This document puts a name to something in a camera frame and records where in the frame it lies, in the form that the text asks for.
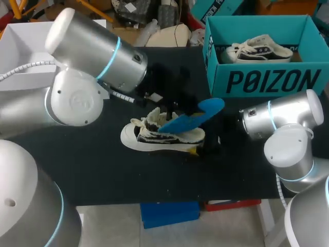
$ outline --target floor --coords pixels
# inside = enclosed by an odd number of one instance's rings
[[[283,212],[277,200],[275,218]],[[263,247],[256,207],[202,212],[196,221],[145,230],[139,204],[78,207],[83,214],[80,247]]]

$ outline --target sneaker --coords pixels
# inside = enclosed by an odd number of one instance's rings
[[[242,44],[233,43],[222,54],[223,63],[289,63],[293,52],[264,34]]]
[[[168,122],[166,116],[166,113],[160,113],[160,108],[156,108],[146,118],[131,119],[131,123],[121,131],[121,142],[126,147],[138,151],[189,152],[190,149],[203,144],[205,132],[200,128],[179,134],[159,133],[158,129]],[[175,119],[178,116],[173,112],[172,117]]]

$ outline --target black table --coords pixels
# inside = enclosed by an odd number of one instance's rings
[[[210,97],[200,48],[145,48],[150,63],[191,71],[189,90]],[[228,109],[264,102],[264,98],[225,99]],[[329,158],[329,107],[321,97],[325,122],[314,130],[315,156]],[[244,200],[278,198],[275,173],[263,154],[263,142],[242,142],[224,155],[202,159],[173,151],[138,152],[120,141],[122,128],[152,106],[139,108],[119,99],[104,105],[101,117],[83,128],[54,127],[12,141],[24,147],[75,205]]]

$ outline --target blue insole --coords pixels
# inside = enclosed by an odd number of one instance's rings
[[[225,103],[222,99],[206,99],[198,104],[198,107],[203,110],[204,113],[194,114],[192,116],[187,116],[185,114],[180,115],[178,118],[169,121],[159,128],[158,132],[178,134],[193,130],[220,112],[224,106]]]

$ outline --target blue led ring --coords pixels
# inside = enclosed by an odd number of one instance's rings
[[[269,114],[269,117],[270,117],[270,119],[271,119],[271,122],[272,122],[273,128],[274,128],[274,130],[277,130],[277,126],[276,126],[276,124],[274,123],[274,118],[273,118],[273,115],[272,115],[271,101],[270,101],[270,100],[269,100],[268,103],[267,103],[267,109],[268,109],[268,114]]]
[[[313,161],[312,168],[310,169],[310,171],[309,171],[304,177],[302,177],[302,178],[300,178],[300,179],[287,180],[287,179],[283,179],[283,178],[280,177],[279,175],[278,175],[278,176],[279,176],[279,178],[282,179],[283,181],[287,181],[287,182],[298,182],[298,181],[301,181],[301,180],[307,178],[307,176],[312,172],[313,168],[314,168],[314,161]]]
[[[105,66],[103,71],[96,77],[97,80],[101,79],[105,75],[105,73],[108,71],[109,67],[111,66],[111,64],[113,63],[113,61],[115,59],[115,56],[117,55],[120,45],[121,45],[121,40],[120,40],[120,37],[118,37],[117,46],[115,47],[113,55],[112,55],[111,59],[109,60],[107,66]]]
[[[64,215],[64,197],[63,197],[63,194],[61,192],[61,189],[58,187],[58,185],[56,184],[60,194],[61,194],[61,201],[62,201],[62,210],[61,210],[61,215],[60,215],[60,219],[58,220],[58,224],[55,228],[55,231],[53,232],[52,236],[50,237],[50,239],[48,240],[48,242],[46,243],[45,247],[49,247],[51,242],[55,239],[59,229],[60,229],[60,226],[61,226],[61,223],[62,223],[62,220],[63,220],[63,215]]]
[[[329,186],[329,176],[328,176],[328,178],[327,178],[327,180],[325,181],[325,197],[327,198],[327,203],[328,203],[328,207],[329,207],[329,188],[328,188],[328,186]]]

